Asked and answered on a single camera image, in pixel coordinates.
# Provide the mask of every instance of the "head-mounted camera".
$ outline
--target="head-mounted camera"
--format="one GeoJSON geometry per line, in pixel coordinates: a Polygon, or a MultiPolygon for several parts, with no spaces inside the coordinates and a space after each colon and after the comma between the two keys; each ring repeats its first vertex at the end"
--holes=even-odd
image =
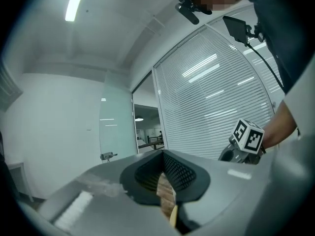
{"type": "Polygon", "coordinates": [[[192,2],[192,0],[179,0],[175,8],[178,12],[180,12],[184,17],[186,17],[189,21],[191,21],[194,25],[199,24],[199,19],[194,15],[194,12],[202,12],[207,15],[211,15],[212,11],[202,8],[192,2]]]}

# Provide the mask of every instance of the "white cube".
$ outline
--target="white cube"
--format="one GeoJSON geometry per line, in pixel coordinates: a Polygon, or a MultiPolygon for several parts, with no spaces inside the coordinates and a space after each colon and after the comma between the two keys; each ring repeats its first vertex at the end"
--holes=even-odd
{"type": "Polygon", "coordinates": [[[265,131],[256,123],[239,118],[234,129],[233,137],[240,150],[258,154],[265,131]]]}

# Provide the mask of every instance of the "person's arm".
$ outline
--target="person's arm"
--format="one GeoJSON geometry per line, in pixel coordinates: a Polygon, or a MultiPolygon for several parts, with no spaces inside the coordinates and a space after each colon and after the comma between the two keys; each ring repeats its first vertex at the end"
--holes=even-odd
{"type": "Polygon", "coordinates": [[[281,102],[270,122],[264,127],[265,135],[262,140],[264,148],[279,144],[296,129],[296,123],[284,101],[281,102]]]}

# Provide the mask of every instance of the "black shirt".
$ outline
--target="black shirt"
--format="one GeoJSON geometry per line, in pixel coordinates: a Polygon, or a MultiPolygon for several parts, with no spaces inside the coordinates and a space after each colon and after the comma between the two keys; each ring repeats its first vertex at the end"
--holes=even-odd
{"type": "Polygon", "coordinates": [[[312,0],[249,0],[288,93],[314,54],[312,0]]]}

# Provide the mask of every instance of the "white table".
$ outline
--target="white table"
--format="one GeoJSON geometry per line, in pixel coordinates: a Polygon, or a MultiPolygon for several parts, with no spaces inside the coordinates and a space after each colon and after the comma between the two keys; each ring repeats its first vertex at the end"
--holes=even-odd
{"type": "Polygon", "coordinates": [[[32,194],[31,194],[31,190],[30,190],[30,187],[29,187],[29,183],[28,183],[28,181],[26,179],[25,170],[24,170],[24,163],[21,162],[21,163],[8,164],[8,168],[9,168],[9,170],[14,170],[14,169],[20,168],[23,184],[24,184],[25,190],[27,192],[27,195],[30,198],[30,201],[34,202],[32,194]]]}

